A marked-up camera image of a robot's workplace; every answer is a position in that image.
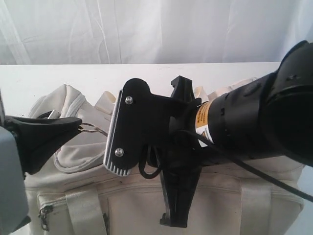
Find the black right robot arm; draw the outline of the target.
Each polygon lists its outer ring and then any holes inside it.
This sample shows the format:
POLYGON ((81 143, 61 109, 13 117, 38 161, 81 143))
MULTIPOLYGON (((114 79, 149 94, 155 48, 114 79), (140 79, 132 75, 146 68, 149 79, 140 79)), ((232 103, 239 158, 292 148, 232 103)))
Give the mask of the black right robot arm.
POLYGON ((204 104, 193 103, 169 131, 186 158, 161 162, 161 225, 185 228, 203 166, 234 163, 302 199, 312 196, 248 165, 279 155, 313 164, 313 46, 296 44, 278 69, 204 104))

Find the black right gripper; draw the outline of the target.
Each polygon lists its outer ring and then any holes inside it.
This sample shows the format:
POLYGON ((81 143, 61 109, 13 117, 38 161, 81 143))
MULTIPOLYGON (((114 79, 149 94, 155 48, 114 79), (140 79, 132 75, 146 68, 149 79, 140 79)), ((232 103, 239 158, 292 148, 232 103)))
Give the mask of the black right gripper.
POLYGON ((194 112, 201 101, 194 97, 190 79, 178 76, 171 85, 174 88, 171 98, 182 101, 186 106, 180 109, 176 117, 170 117, 171 146, 160 158, 160 180, 165 202, 165 213, 160 224, 185 227, 201 173, 196 155, 198 141, 188 134, 194 130, 194 112))

